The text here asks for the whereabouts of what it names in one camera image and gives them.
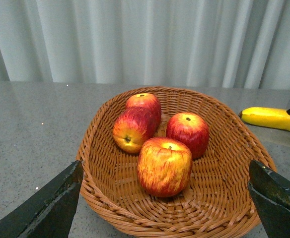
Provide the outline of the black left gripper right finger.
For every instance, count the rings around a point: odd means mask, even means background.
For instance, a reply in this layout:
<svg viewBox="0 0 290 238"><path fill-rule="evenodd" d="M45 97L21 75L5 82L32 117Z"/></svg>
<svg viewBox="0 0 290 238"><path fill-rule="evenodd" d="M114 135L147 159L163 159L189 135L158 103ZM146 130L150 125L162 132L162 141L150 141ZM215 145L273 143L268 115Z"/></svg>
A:
<svg viewBox="0 0 290 238"><path fill-rule="evenodd" d="M290 181L252 160L248 190L270 238L290 238Z"/></svg>

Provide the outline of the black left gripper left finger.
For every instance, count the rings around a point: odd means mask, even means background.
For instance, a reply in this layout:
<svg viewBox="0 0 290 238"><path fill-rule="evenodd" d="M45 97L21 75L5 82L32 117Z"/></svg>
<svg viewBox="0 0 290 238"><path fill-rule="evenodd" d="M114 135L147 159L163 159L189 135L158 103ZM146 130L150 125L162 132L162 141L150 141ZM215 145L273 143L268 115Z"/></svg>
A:
<svg viewBox="0 0 290 238"><path fill-rule="evenodd" d="M67 238L76 214L82 179L82 163L71 163L0 220L0 238Z"/></svg>

